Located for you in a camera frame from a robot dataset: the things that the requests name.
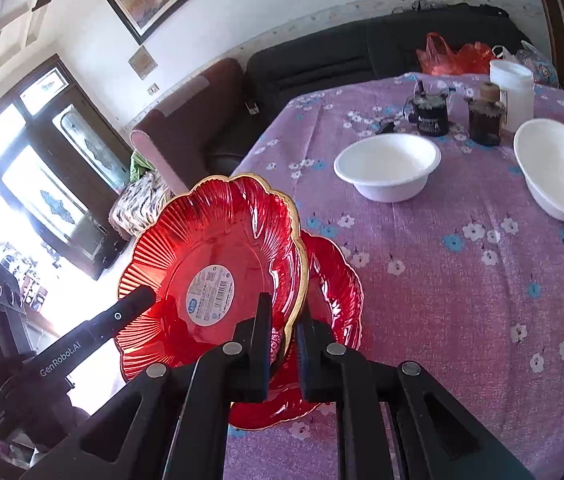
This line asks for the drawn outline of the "red gold-rimmed flower plate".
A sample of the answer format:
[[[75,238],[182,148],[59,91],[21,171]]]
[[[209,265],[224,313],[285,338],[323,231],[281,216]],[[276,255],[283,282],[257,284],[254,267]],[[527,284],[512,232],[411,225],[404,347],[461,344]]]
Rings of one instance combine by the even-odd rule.
[[[272,298],[270,360],[281,362],[308,291],[308,254],[293,200],[255,174],[211,176],[172,198],[137,237],[118,284],[155,304],[114,343],[131,380],[156,362],[191,364]]]

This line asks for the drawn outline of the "red plastic bag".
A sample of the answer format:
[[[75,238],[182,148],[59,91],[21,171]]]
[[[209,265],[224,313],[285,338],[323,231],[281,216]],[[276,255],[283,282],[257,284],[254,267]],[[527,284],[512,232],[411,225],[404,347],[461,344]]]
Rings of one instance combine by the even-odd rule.
[[[417,49],[416,56],[422,72],[434,76],[488,74],[496,58],[491,47],[479,41],[463,44],[454,52],[437,32],[426,35],[425,49]]]

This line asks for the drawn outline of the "black cylindrical motor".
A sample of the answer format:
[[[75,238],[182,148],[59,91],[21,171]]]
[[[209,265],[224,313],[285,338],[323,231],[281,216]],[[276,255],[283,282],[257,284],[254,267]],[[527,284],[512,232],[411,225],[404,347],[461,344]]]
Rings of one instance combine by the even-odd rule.
[[[440,138],[446,136],[450,128],[447,98],[445,92],[427,93],[423,81],[418,80],[402,111],[421,136]]]

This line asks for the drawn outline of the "large white foam bowl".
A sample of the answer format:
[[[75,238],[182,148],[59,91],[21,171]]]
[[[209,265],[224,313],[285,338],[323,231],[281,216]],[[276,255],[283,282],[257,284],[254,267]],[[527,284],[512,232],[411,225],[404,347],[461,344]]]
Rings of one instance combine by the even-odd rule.
[[[564,125],[546,118],[524,122],[514,134],[513,148],[532,198],[564,222]]]

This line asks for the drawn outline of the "white plastic tub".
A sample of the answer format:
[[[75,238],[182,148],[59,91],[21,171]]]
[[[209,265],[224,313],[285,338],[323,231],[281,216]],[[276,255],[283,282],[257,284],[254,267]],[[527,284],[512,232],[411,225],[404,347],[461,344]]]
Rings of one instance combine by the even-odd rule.
[[[534,118],[534,75],[521,64],[491,60],[489,78],[500,88],[500,101],[506,107],[503,128],[515,133],[524,122]]]

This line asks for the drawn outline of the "red wedding flower plate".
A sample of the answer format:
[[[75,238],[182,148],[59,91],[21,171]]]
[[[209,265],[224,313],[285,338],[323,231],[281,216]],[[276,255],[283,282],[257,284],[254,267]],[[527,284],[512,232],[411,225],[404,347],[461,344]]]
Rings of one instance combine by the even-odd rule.
[[[308,232],[301,239],[308,255],[306,303],[288,354],[271,378],[268,399],[231,407],[230,424],[240,430],[267,429],[314,411],[318,405],[305,399],[303,386],[319,370],[324,348],[331,342],[361,347],[364,292],[357,272],[332,240]]]

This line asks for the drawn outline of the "patterned blanket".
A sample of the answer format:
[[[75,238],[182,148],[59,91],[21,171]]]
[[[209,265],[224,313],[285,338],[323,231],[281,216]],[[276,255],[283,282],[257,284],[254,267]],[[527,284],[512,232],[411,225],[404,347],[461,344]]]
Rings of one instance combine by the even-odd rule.
[[[108,222],[122,240],[131,240],[152,226],[175,196],[156,168],[138,151],[130,159],[130,181],[108,214]]]

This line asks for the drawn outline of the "wooden glass door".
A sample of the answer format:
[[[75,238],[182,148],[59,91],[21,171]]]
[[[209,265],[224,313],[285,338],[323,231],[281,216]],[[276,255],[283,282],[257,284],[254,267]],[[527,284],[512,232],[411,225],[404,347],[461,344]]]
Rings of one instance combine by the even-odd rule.
[[[97,280],[125,248],[108,214],[129,182],[131,150],[58,55],[0,99],[0,197]]]

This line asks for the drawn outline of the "dark jar with cork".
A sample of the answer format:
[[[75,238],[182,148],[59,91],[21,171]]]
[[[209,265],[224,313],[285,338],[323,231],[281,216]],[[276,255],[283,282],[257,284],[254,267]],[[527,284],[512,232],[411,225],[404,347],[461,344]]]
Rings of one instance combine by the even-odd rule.
[[[500,129],[506,107],[500,101],[498,84],[484,81],[480,84],[478,98],[465,96],[468,104],[468,134],[477,144],[494,148],[501,143]]]

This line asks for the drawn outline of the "black power adapter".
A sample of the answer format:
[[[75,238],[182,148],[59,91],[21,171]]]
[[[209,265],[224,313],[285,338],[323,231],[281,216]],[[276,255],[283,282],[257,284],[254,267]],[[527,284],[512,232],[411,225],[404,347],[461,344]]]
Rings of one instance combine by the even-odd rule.
[[[395,117],[386,117],[383,118],[376,130],[377,134],[388,134],[388,133],[395,133],[399,130],[401,125],[401,120]]]

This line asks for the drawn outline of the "small wall plaque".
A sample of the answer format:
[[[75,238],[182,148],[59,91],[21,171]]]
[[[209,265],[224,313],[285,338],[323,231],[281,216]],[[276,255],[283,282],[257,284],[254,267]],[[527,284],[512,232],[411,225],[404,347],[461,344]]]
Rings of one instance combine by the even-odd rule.
[[[158,66],[152,55],[142,46],[129,58],[128,61],[134,73],[140,80],[144,80]]]

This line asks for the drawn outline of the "black sofa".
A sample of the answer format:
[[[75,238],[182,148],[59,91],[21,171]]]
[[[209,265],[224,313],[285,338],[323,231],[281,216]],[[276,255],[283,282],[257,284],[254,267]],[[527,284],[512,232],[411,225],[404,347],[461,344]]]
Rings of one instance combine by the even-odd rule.
[[[268,124],[296,96],[418,72],[416,52],[437,32],[457,51],[475,41],[516,50],[527,39],[506,11],[466,3],[355,21],[283,42],[246,65],[247,99]]]

